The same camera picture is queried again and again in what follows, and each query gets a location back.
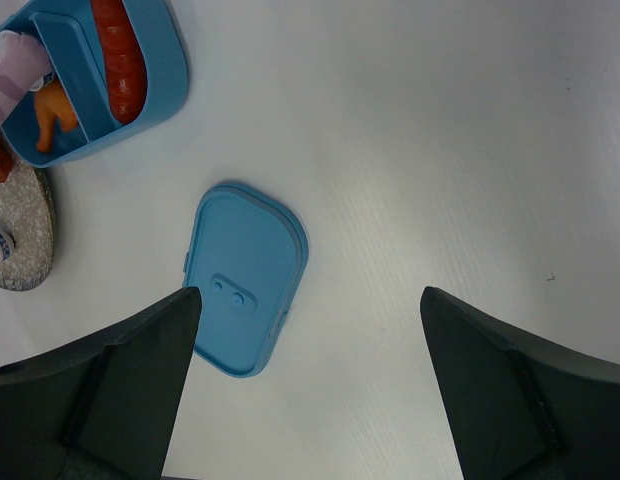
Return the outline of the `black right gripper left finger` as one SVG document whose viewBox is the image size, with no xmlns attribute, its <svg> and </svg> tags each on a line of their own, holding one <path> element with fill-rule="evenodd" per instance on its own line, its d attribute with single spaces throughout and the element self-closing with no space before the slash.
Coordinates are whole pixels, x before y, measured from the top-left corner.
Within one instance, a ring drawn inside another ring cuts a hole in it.
<svg viewBox="0 0 620 480">
<path fill-rule="evenodd" d="M 202 311 L 184 287 L 0 367 L 0 479 L 159 479 Z"/>
</svg>

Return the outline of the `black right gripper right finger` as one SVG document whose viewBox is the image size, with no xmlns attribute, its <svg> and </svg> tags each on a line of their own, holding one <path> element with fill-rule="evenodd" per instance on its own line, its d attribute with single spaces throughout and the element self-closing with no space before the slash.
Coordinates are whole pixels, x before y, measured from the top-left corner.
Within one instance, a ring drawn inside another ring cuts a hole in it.
<svg viewBox="0 0 620 480">
<path fill-rule="evenodd" d="M 466 479 L 620 479 L 620 365 L 435 287 L 420 313 Z"/>
</svg>

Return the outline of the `blue lunch box lid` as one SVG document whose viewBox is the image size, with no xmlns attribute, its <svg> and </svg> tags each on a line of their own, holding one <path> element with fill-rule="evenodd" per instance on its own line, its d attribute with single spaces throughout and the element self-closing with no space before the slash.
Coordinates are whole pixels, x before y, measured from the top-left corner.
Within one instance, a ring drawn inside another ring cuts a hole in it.
<svg viewBox="0 0 620 480">
<path fill-rule="evenodd" d="M 245 378 L 267 365 L 309 258 L 306 232 L 283 203 L 240 182 L 208 190 L 197 207 L 184 283 L 199 289 L 194 351 Z"/>
</svg>

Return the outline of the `orange chicken wing piece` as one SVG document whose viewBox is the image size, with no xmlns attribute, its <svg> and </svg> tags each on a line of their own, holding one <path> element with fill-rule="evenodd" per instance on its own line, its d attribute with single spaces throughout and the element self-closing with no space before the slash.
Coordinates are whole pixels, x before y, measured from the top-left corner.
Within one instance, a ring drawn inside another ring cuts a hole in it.
<svg viewBox="0 0 620 480">
<path fill-rule="evenodd" d="M 34 108 L 39 126 L 36 149 L 41 153 L 52 151 L 56 124 L 64 133 L 79 126 L 74 108 L 58 79 L 34 93 Z"/>
</svg>

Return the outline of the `red sausage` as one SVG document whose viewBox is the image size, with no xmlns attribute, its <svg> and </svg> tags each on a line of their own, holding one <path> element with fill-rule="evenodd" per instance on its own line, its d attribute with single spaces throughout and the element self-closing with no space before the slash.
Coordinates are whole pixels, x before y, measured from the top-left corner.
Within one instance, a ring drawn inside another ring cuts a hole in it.
<svg viewBox="0 0 620 480">
<path fill-rule="evenodd" d="M 145 61 L 122 1 L 90 2 L 103 53 L 108 101 L 123 125 L 141 113 L 147 95 Z"/>
</svg>

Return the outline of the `pink metal tongs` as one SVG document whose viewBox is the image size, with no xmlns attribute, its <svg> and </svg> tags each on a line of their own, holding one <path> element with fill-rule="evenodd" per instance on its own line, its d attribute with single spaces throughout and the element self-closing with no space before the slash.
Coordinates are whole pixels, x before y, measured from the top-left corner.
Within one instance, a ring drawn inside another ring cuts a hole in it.
<svg viewBox="0 0 620 480">
<path fill-rule="evenodd" d="M 0 31 L 0 127 L 30 89 L 52 71 L 48 53 L 36 37 Z"/>
</svg>

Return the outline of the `blue lunch box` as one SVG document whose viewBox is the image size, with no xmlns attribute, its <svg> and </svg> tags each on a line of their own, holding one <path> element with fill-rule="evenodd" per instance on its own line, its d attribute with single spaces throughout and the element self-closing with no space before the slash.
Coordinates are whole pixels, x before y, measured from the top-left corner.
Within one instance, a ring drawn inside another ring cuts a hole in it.
<svg viewBox="0 0 620 480">
<path fill-rule="evenodd" d="M 171 14 L 162 1 L 123 4 L 144 58 L 147 92 L 143 110 L 123 125 L 111 113 L 104 54 L 87 1 L 30 1 L 0 24 L 38 38 L 46 48 L 78 127 L 54 131 L 53 147 L 39 152 L 34 96 L 28 94 L 1 127 L 16 154 L 36 168 L 81 159 L 172 117 L 188 93 L 188 67 Z"/>
</svg>

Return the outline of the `small white rice cup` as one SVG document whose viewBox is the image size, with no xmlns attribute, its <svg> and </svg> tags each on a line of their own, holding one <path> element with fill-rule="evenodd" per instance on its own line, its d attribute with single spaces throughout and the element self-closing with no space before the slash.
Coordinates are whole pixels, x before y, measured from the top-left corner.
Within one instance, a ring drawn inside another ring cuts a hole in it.
<svg viewBox="0 0 620 480">
<path fill-rule="evenodd" d="M 36 93 L 40 90 L 42 90 L 43 88 L 45 88 L 46 86 L 48 86 L 50 83 L 52 83 L 56 78 L 56 73 L 54 70 L 48 72 L 47 74 L 39 77 L 30 87 L 29 91 Z"/>
</svg>

